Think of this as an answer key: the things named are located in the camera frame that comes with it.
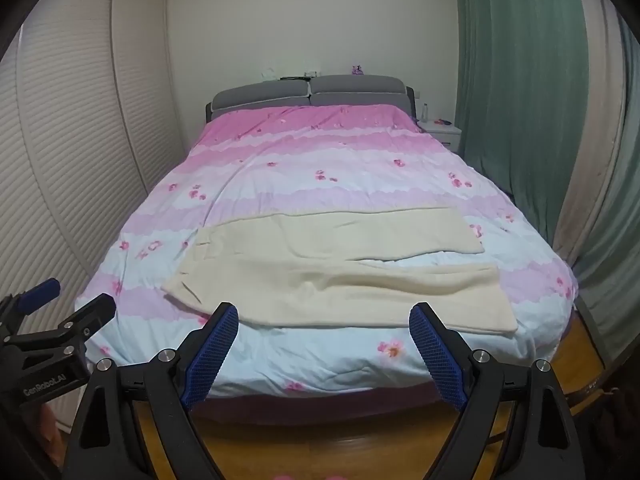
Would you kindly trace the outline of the left hand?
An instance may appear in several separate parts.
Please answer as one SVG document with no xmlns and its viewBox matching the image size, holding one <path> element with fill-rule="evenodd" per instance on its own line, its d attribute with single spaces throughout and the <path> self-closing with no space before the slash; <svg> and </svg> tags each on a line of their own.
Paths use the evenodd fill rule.
<svg viewBox="0 0 640 480">
<path fill-rule="evenodd" d="M 48 404 L 42 404 L 36 417 L 35 432 L 37 438 L 56 466 L 64 462 L 65 446 L 61 431 L 56 424 L 56 417 Z"/>
</svg>

